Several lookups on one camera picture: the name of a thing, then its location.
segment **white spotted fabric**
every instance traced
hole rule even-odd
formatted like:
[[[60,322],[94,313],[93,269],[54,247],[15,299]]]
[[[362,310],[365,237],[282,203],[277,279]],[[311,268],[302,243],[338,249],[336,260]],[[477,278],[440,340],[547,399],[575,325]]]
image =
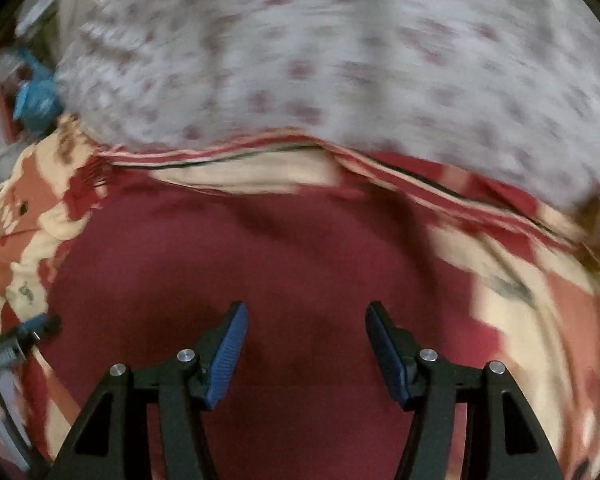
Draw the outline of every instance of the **white spotted fabric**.
[[[600,24],[581,0],[96,0],[58,72],[107,144],[301,126],[572,206],[600,180]]]

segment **maroon fabric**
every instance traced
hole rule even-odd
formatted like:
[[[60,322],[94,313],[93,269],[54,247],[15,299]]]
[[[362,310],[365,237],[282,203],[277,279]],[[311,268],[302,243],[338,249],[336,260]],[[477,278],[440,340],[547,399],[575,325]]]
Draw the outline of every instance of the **maroon fabric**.
[[[205,415],[220,476],[392,478],[409,419],[366,340],[368,303],[464,364],[498,342],[469,316],[472,275],[432,254],[432,213],[370,184],[351,196],[127,186],[58,273],[48,302],[64,331],[45,358],[83,404],[111,364],[163,361],[245,300],[234,382]]]

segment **silver screw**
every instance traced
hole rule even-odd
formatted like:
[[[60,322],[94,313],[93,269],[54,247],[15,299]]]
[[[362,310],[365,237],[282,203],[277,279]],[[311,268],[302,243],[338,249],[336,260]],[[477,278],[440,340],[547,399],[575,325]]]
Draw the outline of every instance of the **silver screw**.
[[[507,367],[500,361],[491,361],[489,363],[489,370],[494,374],[502,375],[507,370]]]
[[[126,366],[122,363],[118,363],[117,365],[113,365],[109,368],[109,375],[113,375],[114,377],[120,377],[120,375],[126,372]]]
[[[431,348],[423,348],[420,350],[420,357],[423,361],[428,361],[432,363],[438,358],[438,352],[432,350]]]
[[[178,361],[181,363],[188,363],[193,361],[193,358],[196,356],[196,353],[191,348],[185,348],[184,350],[180,350],[178,352]]]

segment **blue gripper pad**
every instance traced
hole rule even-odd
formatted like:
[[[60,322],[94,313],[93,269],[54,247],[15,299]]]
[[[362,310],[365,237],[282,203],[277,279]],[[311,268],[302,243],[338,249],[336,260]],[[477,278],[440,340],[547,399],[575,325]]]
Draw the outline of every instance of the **blue gripper pad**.
[[[235,365],[240,357],[240,350],[247,335],[249,315],[247,306],[241,303],[234,318],[226,329],[224,338],[218,347],[218,352],[209,367],[208,389],[205,394],[205,403],[212,410],[224,398],[229,389],[229,384],[234,376]]]
[[[404,406],[409,400],[408,374],[404,362],[400,358],[386,323],[375,305],[371,304],[366,309],[365,327],[366,335],[371,343],[371,348],[376,354],[376,361],[382,372],[382,378],[391,398]]]

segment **maroon surface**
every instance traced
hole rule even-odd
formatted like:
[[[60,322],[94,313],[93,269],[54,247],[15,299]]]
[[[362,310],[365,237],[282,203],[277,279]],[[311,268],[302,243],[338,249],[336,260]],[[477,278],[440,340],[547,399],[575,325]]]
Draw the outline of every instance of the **maroon surface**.
[[[468,315],[473,277],[432,255],[430,213],[362,191],[345,200],[127,186],[59,271],[49,305],[64,332],[45,357],[83,404],[111,364],[173,356],[245,300],[234,382],[205,415],[220,476],[392,478],[408,418],[372,357],[367,304],[383,301],[421,343],[464,364],[482,366],[497,337]]]

